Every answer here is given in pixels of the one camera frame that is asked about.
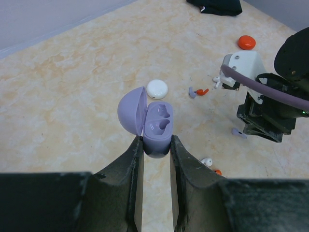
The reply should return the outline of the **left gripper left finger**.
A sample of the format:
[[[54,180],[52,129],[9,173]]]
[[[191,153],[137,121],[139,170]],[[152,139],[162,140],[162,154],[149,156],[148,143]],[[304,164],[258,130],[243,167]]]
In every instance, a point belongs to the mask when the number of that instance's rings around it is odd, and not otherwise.
[[[139,232],[143,141],[101,171],[0,176],[3,232]]]

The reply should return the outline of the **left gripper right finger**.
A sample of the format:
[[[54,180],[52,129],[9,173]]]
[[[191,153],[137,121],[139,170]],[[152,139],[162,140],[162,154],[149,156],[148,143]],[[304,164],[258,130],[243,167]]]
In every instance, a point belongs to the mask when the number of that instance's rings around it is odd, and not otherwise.
[[[227,179],[192,156],[177,136],[170,144],[176,232],[306,232],[306,179]]]

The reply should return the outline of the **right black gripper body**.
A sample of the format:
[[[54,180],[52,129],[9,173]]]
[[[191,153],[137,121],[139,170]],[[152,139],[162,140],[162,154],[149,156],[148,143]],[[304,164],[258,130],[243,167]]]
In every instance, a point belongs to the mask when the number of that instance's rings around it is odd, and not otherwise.
[[[257,76],[259,83],[283,93],[305,100],[309,99],[309,90],[303,90],[300,85],[291,83],[282,77],[264,73]],[[308,111],[303,111],[286,104],[262,96],[263,103],[256,103],[250,94],[246,95],[244,104],[238,107],[237,117],[245,123],[243,132],[246,135],[256,135],[270,141],[280,143],[283,135],[290,135],[295,129],[296,119],[308,117]]]

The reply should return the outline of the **purple earbud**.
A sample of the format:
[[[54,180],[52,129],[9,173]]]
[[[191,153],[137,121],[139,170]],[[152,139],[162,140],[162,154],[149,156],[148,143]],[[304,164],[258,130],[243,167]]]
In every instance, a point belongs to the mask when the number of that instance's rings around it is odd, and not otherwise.
[[[234,136],[238,136],[238,137],[241,137],[241,138],[243,138],[243,139],[246,139],[246,138],[247,138],[247,135],[244,134],[243,132],[239,131],[237,128],[233,128],[231,132],[232,132],[232,134],[233,134]]]
[[[197,93],[193,90],[193,87],[189,87],[189,96],[194,99],[196,97]]]

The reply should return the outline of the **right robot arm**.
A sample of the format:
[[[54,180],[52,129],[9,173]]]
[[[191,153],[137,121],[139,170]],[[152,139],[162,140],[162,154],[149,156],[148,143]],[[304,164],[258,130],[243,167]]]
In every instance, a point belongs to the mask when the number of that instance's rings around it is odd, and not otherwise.
[[[256,81],[280,92],[309,99],[309,29],[290,36],[281,46],[274,60],[273,73],[263,73]],[[245,123],[243,132],[280,143],[291,134],[299,117],[307,118],[307,110],[297,109],[261,96],[262,104],[247,94],[245,103],[238,107],[237,117]]]

